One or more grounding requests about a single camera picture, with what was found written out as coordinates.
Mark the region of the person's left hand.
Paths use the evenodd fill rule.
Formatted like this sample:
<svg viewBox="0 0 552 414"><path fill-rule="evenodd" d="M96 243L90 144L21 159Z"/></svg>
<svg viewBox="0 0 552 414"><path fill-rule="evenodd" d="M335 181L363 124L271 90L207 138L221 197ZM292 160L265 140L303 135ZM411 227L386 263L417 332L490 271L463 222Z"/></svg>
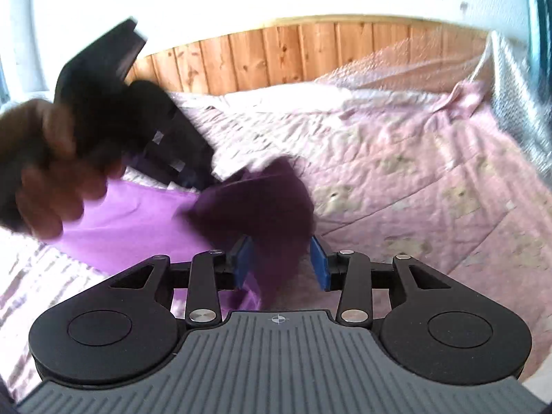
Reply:
<svg viewBox="0 0 552 414"><path fill-rule="evenodd" d="M103 199L109 181L125 173L120 158L103 168L79 159L73 132L70 110L43 99L29 100L1 115L2 158L33 134L44 138L50 150L47 166L25 166L15 196L27 232L41 241L61 236L65 223L82 218L85 202Z"/></svg>

